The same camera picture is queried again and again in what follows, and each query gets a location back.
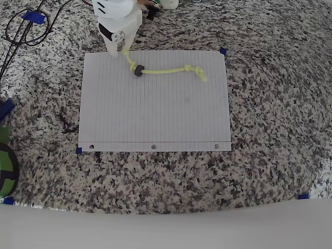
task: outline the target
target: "lined paper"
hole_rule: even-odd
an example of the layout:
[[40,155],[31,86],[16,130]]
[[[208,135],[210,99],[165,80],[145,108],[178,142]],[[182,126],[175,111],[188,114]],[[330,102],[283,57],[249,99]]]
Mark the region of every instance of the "lined paper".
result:
[[82,151],[231,150],[224,55],[216,51],[130,51],[149,70],[190,64],[194,72],[141,77],[127,59],[86,53],[78,146]]

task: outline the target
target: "granite countertop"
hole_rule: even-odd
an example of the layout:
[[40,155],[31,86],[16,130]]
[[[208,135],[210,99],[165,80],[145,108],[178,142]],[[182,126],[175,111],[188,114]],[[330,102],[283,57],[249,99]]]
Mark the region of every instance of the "granite countertop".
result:
[[[39,2],[0,4],[1,38],[14,12]],[[46,2],[52,20],[65,1]],[[132,49],[220,46],[228,49],[232,151],[77,155],[84,54],[106,48],[91,7],[74,0],[42,44],[18,50],[2,80],[1,98],[16,104],[5,124],[21,163],[17,203],[147,214],[306,192],[331,198],[332,8],[317,0],[181,3],[154,22],[144,19]],[[8,47],[3,40],[1,61]]]

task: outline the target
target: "blue tape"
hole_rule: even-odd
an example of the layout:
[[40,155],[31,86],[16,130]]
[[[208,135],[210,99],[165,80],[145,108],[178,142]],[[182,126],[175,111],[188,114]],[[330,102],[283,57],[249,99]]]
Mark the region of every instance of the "blue tape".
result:
[[223,55],[226,55],[227,50],[227,48],[220,47],[220,53],[222,53]]
[[27,11],[27,13],[24,14],[22,17],[24,20],[32,21],[37,24],[43,24],[45,21],[45,16],[37,13],[37,12],[31,12]]
[[3,204],[7,204],[7,205],[14,205],[14,203],[15,203],[15,199],[13,196],[6,197],[3,202]]
[[82,148],[77,147],[76,154],[78,154],[78,155],[82,154]]
[[304,195],[299,195],[297,197],[298,200],[304,200],[304,199],[310,199],[310,195],[308,193],[304,194]]
[[0,106],[0,122],[15,108],[11,99],[7,99],[6,102]]

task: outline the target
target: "yellow rope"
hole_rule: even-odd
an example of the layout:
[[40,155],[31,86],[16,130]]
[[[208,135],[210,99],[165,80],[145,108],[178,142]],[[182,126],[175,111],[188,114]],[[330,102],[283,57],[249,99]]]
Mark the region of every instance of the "yellow rope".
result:
[[[129,64],[130,64],[130,70],[135,70],[137,67],[136,62],[132,61],[129,58],[129,51],[128,50],[123,50],[122,54],[127,58]],[[204,70],[200,68],[199,66],[197,67],[192,67],[191,65],[184,65],[183,67],[180,68],[175,68],[175,69],[168,69],[168,70],[142,70],[143,74],[171,74],[171,73],[177,73],[177,72],[182,72],[182,71],[193,71],[195,72],[200,79],[203,82],[207,82],[208,77],[204,75]]]

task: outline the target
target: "green object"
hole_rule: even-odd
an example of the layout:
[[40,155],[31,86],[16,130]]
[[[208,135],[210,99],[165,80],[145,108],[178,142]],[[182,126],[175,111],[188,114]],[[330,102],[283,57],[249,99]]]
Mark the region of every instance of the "green object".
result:
[[14,184],[15,184],[15,180],[5,179],[4,185],[3,185],[2,189],[0,190],[0,198],[9,195],[9,193],[13,189]]
[[8,152],[0,150],[0,170],[12,172],[12,164]]
[[0,198],[13,193],[19,180],[19,164],[12,149],[0,143]]
[[0,126],[0,143],[8,144],[10,126]]

